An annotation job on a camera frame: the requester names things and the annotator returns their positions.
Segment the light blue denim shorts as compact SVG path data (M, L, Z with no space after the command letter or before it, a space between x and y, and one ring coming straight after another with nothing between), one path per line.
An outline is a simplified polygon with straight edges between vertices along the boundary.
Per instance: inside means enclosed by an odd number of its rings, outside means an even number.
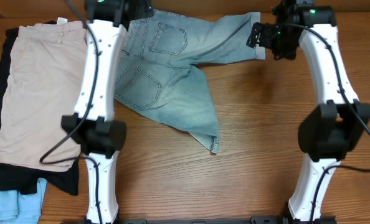
M259 12L209 22L155 10L130 23L117 68L115 99L140 115L189 133L213 153L219 150L219 121L205 63L263 60L262 47L249 47Z

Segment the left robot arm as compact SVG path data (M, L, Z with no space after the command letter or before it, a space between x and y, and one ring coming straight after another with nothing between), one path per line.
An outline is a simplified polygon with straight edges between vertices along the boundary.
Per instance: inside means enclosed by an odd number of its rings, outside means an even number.
M150 0L85 1L76 13L88 34L78 100L61 127L80 145L88 172L88 211L84 223L115 223L116 163L126 139L126 124L115 120L114 91L118 61L133 20L153 16Z

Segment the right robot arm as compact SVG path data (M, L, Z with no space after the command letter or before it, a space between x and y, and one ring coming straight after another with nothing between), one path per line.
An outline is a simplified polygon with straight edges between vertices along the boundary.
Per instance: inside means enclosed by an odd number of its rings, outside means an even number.
M272 14L274 24L253 25L247 46L270 49L275 60L293 60L301 48L310 68L315 108L298 128L304 159L286 214L254 216L251 223L336 223L334 217L321 216L321 204L335 170L367 129L370 104L360 102L349 82L331 7L288 0Z

